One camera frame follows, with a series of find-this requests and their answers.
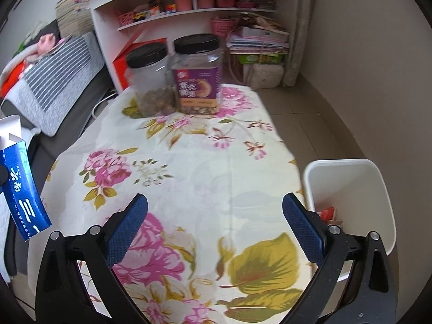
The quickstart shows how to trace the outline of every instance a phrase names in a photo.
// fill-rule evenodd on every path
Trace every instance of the stack of papers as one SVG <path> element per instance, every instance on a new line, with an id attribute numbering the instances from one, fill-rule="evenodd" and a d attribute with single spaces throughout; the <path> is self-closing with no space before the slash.
<path id="1" fill-rule="evenodd" d="M 289 48 L 288 43 L 243 38 L 236 33 L 231 33 L 228 36 L 226 46 L 232 54 L 288 53 Z"/>

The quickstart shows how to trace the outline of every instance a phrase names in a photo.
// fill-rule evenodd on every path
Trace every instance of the black jar lid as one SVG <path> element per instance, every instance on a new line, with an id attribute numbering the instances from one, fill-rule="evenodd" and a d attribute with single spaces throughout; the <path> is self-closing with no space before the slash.
<path id="1" fill-rule="evenodd" d="M 166 46 L 163 43 L 150 43 L 137 47 L 126 55 L 126 63 L 129 68 L 141 68 L 150 66 L 167 55 Z"/>
<path id="2" fill-rule="evenodd" d="M 193 54 L 214 51 L 219 48 L 219 39 L 214 34 L 194 34 L 174 40 L 177 53 Z"/>

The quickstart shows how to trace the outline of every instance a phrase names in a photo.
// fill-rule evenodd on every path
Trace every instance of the metal screw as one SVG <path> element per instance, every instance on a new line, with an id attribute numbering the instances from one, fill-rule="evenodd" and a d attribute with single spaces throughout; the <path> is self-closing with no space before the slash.
<path id="1" fill-rule="evenodd" d="M 329 230 L 333 235 L 340 234 L 340 228 L 337 225 L 330 225 Z"/>
<path id="2" fill-rule="evenodd" d="M 92 235 L 98 235 L 98 233 L 101 232 L 101 227 L 98 225 L 94 225 L 90 228 L 90 234 Z"/>
<path id="3" fill-rule="evenodd" d="M 60 233 L 58 231 L 53 231 L 50 235 L 51 240 L 57 240 L 60 236 Z"/>
<path id="4" fill-rule="evenodd" d="M 374 240 L 379 240 L 379 234 L 376 231 L 371 232 L 371 238 Z"/>

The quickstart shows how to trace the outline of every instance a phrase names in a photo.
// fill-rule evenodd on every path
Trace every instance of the floral tablecloth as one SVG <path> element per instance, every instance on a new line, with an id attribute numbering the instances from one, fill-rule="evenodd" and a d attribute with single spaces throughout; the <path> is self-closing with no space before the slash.
<path id="1" fill-rule="evenodd" d="M 142 193 L 148 215 L 113 269 L 153 324 L 279 323 L 311 278 L 281 207 L 302 199 L 299 172 L 258 95 L 222 92 L 216 116 L 142 118 L 127 89 L 59 156 L 42 191 L 53 225 L 30 241 L 33 291 L 52 231 L 103 225 Z"/>

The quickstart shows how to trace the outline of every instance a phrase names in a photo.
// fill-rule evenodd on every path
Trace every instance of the stack of books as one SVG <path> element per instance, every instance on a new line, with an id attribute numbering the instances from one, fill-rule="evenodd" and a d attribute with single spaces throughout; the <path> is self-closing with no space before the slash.
<path id="1" fill-rule="evenodd" d="M 226 46 L 232 54 L 288 53 L 288 36 L 284 31 L 243 27 L 228 36 Z"/>

